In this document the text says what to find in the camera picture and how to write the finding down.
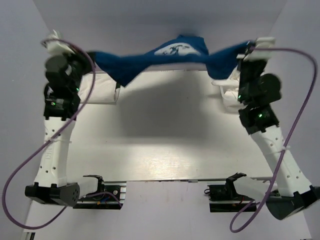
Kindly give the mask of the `blue t-shirt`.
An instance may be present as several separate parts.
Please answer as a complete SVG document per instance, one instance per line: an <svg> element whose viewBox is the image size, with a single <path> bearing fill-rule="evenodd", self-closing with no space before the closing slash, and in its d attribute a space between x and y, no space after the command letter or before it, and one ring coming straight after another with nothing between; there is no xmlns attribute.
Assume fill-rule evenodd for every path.
<svg viewBox="0 0 320 240"><path fill-rule="evenodd" d="M103 51L92 51L89 55L101 70L123 87L147 68L168 64L203 64L212 79L224 80L237 66L237 56L244 54L250 43L245 41L209 53L204 38L179 35L144 54L117 56Z"/></svg>

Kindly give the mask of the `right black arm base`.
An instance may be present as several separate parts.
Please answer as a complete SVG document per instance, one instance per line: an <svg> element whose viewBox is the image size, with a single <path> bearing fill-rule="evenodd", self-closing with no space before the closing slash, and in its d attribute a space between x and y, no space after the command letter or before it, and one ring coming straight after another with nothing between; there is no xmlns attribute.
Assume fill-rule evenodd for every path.
<svg viewBox="0 0 320 240"><path fill-rule="evenodd" d="M236 213L252 201L247 196L228 192L224 184L208 185L204 194L208 196L211 213Z"/></svg>

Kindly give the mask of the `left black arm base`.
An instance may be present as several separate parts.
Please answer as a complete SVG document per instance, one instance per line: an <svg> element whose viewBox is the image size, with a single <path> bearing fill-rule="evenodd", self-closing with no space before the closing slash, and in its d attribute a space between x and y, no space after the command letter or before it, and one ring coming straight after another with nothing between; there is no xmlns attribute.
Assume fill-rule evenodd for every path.
<svg viewBox="0 0 320 240"><path fill-rule="evenodd" d="M104 193L79 199L73 209L120 210L125 202L126 188L126 182L105 182L102 187Z"/></svg>

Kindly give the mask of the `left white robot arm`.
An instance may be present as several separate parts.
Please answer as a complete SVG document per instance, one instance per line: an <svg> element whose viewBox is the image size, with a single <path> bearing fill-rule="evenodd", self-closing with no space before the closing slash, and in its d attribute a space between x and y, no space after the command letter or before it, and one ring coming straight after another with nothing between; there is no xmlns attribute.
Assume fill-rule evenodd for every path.
<svg viewBox="0 0 320 240"><path fill-rule="evenodd" d="M82 77L95 68L95 54L63 53L45 62L44 143L40 166L26 197L40 204L74 207L81 197L78 182L67 182L67 157L71 134L79 113Z"/></svg>

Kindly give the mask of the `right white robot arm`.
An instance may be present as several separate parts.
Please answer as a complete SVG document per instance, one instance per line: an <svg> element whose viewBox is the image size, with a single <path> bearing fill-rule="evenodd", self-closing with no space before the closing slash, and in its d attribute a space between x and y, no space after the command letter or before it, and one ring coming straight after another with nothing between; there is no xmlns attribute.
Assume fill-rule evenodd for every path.
<svg viewBox="0 0 320 240"><path fill-rule="evenodd" d="M274 74L264 73L266 65L265 60L240 60L238 101L244 108L238 113L242 126L273 171L270 183L276 187L236 173L226 179L225 192L233 200L243 195L266 204L276 219L283 220L319 201L320 188L302 173L283 138L271 107L281 99L281 81Z"/></svg>

